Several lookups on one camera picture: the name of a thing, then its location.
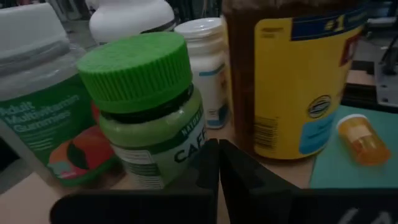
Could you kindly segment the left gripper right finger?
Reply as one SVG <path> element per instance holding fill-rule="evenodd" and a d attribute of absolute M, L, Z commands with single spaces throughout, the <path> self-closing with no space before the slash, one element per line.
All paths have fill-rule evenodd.
<path fill-rule="evenodd" d="M 398 224 L 398 189 L 300 189 L 228 140 L 219 146 L 231 224 Z"/>

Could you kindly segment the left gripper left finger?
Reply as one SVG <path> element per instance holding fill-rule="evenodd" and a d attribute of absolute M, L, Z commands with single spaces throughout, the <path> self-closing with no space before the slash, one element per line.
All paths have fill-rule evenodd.
<path fill-rule="evenodd" d="M 94 190 L 62 197 L 50 224 L 216 224 L 217 139 L 208 140 L 183 173 L 162 190 Z"/>

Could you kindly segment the orange pill vial white cap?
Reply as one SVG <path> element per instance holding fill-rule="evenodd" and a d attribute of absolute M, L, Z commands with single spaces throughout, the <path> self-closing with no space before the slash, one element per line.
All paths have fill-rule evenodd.
<path fill-rule="evenodd" d="M 358 164 L 378 166 L 391 158 L 392 152 L 365 115 L 350 114 L 341 118 L 336 124 L 336 130 Z"/>

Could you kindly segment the fish oil bottle yellow cap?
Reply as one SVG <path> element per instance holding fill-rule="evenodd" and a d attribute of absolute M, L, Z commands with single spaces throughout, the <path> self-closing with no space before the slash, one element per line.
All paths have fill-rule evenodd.
<path fill-rule="evenodd" d="M 223 0 L 236 143 L 294 160 L 325 148 L 367 0 Z"/>

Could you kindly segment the clear gummies bottle green label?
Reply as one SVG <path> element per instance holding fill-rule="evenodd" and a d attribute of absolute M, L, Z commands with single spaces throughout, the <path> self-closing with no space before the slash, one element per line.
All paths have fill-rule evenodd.
<path fill-rule="evenodd" d="M 0 137 L 68 190 L 108 188 L 123 174 L 76 69 L 84 54 L 51 5 L 0 9 Z"/>

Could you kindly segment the green cap medicine bottle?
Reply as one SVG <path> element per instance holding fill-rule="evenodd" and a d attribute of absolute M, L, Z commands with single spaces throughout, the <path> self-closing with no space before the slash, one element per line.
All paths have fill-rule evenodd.
<path fill-rule="evenodd" d="M 139 189 L 163 189 L 207 140 L 203 100 L 185 39 L 139 34 L 104 44 L 76 65 L 103 134 Z"/>

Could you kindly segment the white medicine bottle blue label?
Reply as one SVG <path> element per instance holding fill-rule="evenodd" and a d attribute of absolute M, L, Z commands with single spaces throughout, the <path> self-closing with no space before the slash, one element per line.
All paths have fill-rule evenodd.
<path fill-rule="evenodd" d="M 229 115 L 226 96 L 226 45 L 221 18 L 207 17 L 177 25 L 186 41 L 193 83 L 203 99 L 206 127 L 219 129 Z"/>

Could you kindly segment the large white pill bottle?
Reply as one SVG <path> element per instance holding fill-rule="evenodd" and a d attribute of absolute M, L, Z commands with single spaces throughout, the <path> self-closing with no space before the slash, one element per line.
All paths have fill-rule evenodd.
<path fill-rule="evenodd" d="M 171 31 L 177 25 L 174 11 L 165 0 L 98 0 L 89 21 L 98 45 L 134 35 Z"/>

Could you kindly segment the green table mat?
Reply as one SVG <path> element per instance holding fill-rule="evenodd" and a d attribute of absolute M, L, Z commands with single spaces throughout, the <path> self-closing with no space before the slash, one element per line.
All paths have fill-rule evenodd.
<path fill-rule="evenodd" d="M 339 138 L 336 124 L 345 116 L 363 114 L 391 151 L 390 159 L 380 166 L 362 166 Z M 398 188 L 398 114 L 340 106 L 333 122 L 327 147 L 315 159 L 310 179 L 313 189 L 325 188 Z"/>

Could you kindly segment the wooden shelf black metal frame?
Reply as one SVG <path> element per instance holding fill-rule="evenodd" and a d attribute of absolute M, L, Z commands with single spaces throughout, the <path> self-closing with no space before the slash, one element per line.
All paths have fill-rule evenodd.
<path fill-rule="evenodd" d="M 234 131 L 231 122 L 221 129 L 209 129 L 208 138 L 227 139 L 234 142 Z M 271 161 L 260 157 L 257 159 L 267 169 L 300 188 L 309 186 L 315 157 L 301 160 Z M 138 189 L 128 175 L 122 178 L 111 189 Z M 61 193 L 49 187 L 36 173 L 26 177 L 6 193 L 0 195 L 0 224 L 49 224 L 49 211 L 61 197 Z M 230 224 L 228 210 L 222 187 L 218 191 L 217 224 Z"/>

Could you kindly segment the grey metal base plate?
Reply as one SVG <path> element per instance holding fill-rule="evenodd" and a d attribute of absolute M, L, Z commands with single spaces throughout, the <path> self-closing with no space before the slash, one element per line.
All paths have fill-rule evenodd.
<path fill-rule="evenodd" d="M 385 63 L 374 64 L 377 102 L 383 106 L 398 108 L 398 63 L 387 70 Z"/>

